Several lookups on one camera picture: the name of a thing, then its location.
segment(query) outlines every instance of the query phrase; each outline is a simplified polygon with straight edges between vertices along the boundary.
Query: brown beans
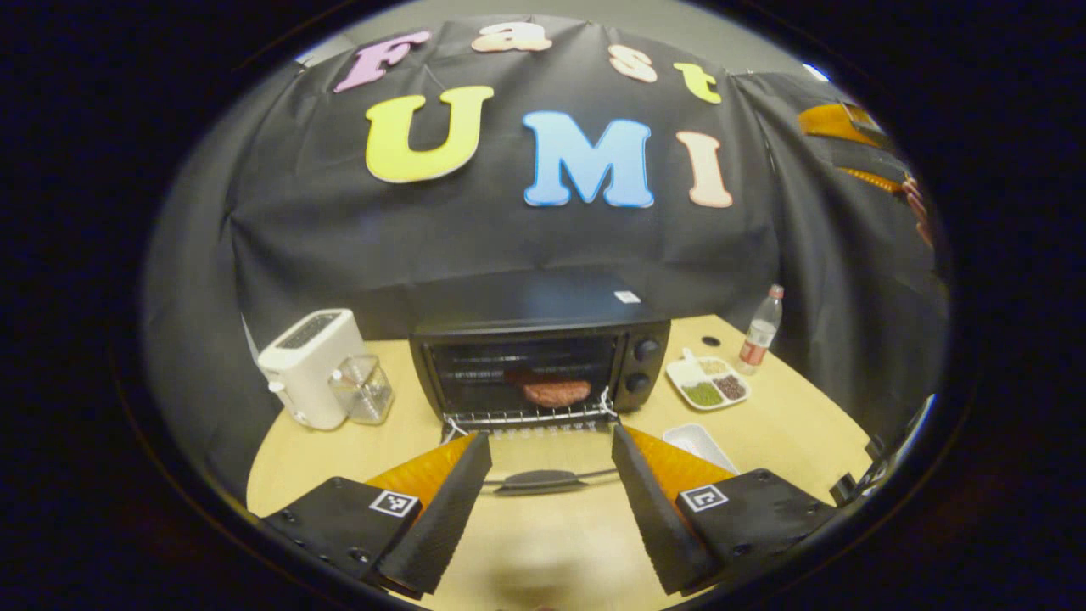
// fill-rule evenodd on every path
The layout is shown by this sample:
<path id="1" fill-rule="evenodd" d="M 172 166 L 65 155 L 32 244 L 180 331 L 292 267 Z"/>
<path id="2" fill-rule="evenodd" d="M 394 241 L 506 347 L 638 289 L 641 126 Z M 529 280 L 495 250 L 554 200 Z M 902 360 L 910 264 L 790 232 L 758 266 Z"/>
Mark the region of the brown beans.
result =
<path id="1" fill-rule="evenodd" d="M 734 402 L 746 395 L 746 389 L 743 389 L 743 384 L 734 375 L 715 380 L 712 383 L 730 402 Z"/>

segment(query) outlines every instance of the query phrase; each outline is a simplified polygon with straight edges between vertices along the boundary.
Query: meat patty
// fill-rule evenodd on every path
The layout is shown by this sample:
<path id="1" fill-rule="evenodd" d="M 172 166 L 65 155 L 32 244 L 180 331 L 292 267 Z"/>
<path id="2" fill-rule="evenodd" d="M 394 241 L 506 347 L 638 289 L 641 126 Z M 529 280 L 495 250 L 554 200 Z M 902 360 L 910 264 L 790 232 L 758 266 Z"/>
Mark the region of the meat patty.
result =
<path id="1" fill-rule="evenodd" d="M 525 397 L 541 408 L 565 408 L 588 399 L 592 385 L 583 380 L 525 384 Z"/>

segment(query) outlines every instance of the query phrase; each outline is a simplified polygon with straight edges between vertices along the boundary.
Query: toaster oven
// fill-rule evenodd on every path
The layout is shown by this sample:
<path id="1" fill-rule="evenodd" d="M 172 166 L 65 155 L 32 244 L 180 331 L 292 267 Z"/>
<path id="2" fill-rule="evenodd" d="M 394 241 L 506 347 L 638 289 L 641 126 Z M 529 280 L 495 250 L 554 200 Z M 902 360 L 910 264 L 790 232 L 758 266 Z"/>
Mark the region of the toaster oven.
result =
<path id="1" fill-rule="evenodd" d="M 446 432 L 594 428 L 633 411 L 656 383 L 671 329 L 598 272 L 446 281 L 422 289 L 417 303 L 412 356 Z"/>

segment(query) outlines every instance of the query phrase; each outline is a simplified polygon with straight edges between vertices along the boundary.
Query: plastic bottle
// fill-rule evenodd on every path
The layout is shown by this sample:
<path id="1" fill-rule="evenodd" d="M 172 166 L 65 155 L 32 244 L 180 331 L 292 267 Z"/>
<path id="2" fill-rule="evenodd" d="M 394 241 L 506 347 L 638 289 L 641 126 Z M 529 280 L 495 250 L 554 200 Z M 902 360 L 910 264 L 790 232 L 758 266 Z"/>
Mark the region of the plastic bottle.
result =
<path id="1" fill-rule="evenodd" d="M 775 283 L 769 288 L 769 296 L 755 310 L 746 342 L 743 343 L 743 348 L 740 351 L 740 373 L 752 375 L 758 371 L 762 357 L 766 356 L 769 345 L 773 342 L 773 336 L 776 335 L 776 330 L 781 327 L 781 298 L 783 297 L 784 287 Z"/>

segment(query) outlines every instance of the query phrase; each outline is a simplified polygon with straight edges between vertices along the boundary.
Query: letter a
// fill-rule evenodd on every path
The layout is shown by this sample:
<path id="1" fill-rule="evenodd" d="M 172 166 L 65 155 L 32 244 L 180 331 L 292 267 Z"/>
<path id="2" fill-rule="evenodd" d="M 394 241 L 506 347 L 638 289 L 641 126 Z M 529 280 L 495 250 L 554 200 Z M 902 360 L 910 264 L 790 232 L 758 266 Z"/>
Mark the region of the letter a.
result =
<path id="1" fill-rule="evenodd" d="M 386 182 L 414 182 L 444 176 L 460 167 L 479 145 L 482 102 L 494 96 L 484 86 L 456 87 L 441 94 L 449 104 L 449 137 L 429 151 L 413 151 L 407 145 L 411 119 L 426 104 L 422 96 L 392 98 L 370 106 L 366 141 L 366 167 Z"/>

